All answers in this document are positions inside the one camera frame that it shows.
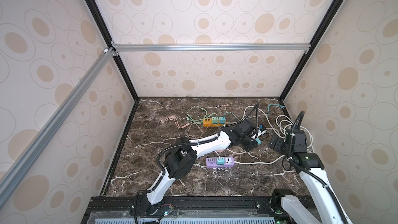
horizontal metal bar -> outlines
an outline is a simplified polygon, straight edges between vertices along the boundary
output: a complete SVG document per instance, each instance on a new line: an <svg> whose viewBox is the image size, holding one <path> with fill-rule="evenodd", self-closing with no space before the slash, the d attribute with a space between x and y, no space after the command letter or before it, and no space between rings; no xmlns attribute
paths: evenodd
<svg viewBox="0 0 398 224"><path fill-rule="evenodd" d="M107 52L102 53L81 81L72 90L67 99L52 115L46 126L40 130L31 145L25 150L25 153L9 169L5 179L0 184L0 210L11 197L19 183L26 176L27 172L43 152L44 148L46 148L47 144L52 140L70 112L72 112L80 98L82 98L83 94L91 86L98 73L105 66L105 63L114 54L111 47L107 49Z"/></svg>
<svg viewBox="0 0 398 224"><path fill-rule="evenodd" d="M309 43L247 44L117 44L116 52L137 51L227 51L227 50L308 50Z"/></svg>

robotic arm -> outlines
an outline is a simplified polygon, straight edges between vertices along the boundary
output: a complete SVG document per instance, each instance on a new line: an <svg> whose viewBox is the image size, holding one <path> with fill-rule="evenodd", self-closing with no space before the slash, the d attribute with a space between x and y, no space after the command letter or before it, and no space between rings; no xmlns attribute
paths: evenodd
<svg viewBox="0 0 398 224"><path fill-rule="evenodd" d="M299 129L300 123L301 121L298 121L298 129L295 129L293 125L292 129L286 131L288 142L274 135L269 147L284 154L296 169L311 193L323 224L352 224L329 184L324 166L318 155L306 152L306 136ZM167 152L164 152L164 167L142 199L143 210L147 214L154 213L169 187L174 181L189 173L198 157L237 145L242 145L246 151L250 151L261 144L258 137L265 132L265 127L255 127L250 120L243 119L233 126L226 126L220 129L217 134L205 138L197 140L189 140L186 137L180 138L176 145L167 148ZM158 159L162 154L162 152L159 153L157 157L158 165L160 164ZM276 189L272 195L271 204L276 213L286 211L298 224L320 223L300 203L291 190Z"/></svg>

marble table surface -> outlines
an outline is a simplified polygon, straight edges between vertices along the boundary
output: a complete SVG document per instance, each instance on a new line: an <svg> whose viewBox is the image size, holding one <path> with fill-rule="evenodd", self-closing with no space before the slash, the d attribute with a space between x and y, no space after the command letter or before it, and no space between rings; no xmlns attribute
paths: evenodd
<svg viewBox="0 0 398 224"><path fill-rule="evenodd" d="M137 190L147 189L155 181L160 172L155 162L158 152L174 144L179 137L187 135L189 128L179 129L174 121L161 123L162 119L176 116L179 118L180 126L183 126L188 123L185 119L187 111L196 105L206 108L209 113L215 112L218 116L225 112L233 112L241 118L246 106L254 105L256 102L260 102L260 108L265 112L268 104L278 103L276 99L265 98L141 99L106 196L135 196ZM204 115L198 108L189 113L194 118ZM271 107L269 118L272 125L275 126L275 118L280 114L283 114L280 107ZM226 115L227 122L235 122L234 119L231 114ZM259 122L266 123L264 114L260 112ZM215 132L216 128L208 128L203 136ZM200 136L202 133L196 125L192 125L189 134ZM219 155L233 156L236 161L245 163L273 161L280 154L267 147L271 136L264 136L266 138L262 144L248 153L237 155L225 150ZM238 146L232 147L231 150L244 151ZM290 188L297 195L309 195L308 189L296 172L284 171L281 159L272 165L235 164L232 168L207 169L206 157L217 157L217 154L212 152L198 158L191 172L181 180L176 180L166 192L166 196L265 196L271 195L275 188Z"/></svg>

purple power strip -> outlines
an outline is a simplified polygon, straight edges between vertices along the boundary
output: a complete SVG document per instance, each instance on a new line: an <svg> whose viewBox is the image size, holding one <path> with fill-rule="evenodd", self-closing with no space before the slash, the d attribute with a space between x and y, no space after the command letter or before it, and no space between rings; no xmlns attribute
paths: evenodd
<svg viewBox="0 0 398 224"><path fill-rule="evenodd" d="M227 168L227 167L233 167L235 165L233 157L223 157L223 158L225 162L222 165L217 165L217 157L206 158L207 168Z"/></svg>

patterned wallpaper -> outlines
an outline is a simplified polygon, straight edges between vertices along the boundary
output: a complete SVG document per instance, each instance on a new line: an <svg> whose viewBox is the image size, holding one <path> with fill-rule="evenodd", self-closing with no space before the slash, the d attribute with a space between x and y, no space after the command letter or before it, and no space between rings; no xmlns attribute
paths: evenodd
<svg viewBox="0 0 398 224"><path fill-rule="evenodd" d="M132 104L111 59L0 211L0 224L79 224L102 187Z"/></svg>
<svg viewBox="0 0 398 224"><path fill-rule="evenodd" d="M302 50L121 52L139 96L279 96Z"/></svg>
<svg viewBox="0 0 398 224"><path fill-rule="evenodd" d="M347 0L285 104L354 223L398 220L398 0Z"/></svg>
<svg viewBox="0 0 398 224"><path fill-rule="evenodd" d="M0 178L104 47L82 0L0 0Z"/></svg>
<svg viewBox="0 0 398 224"><path fill-rule="evenodd" d="M121 44L309 42L333 0L97 0Z"/></svg>

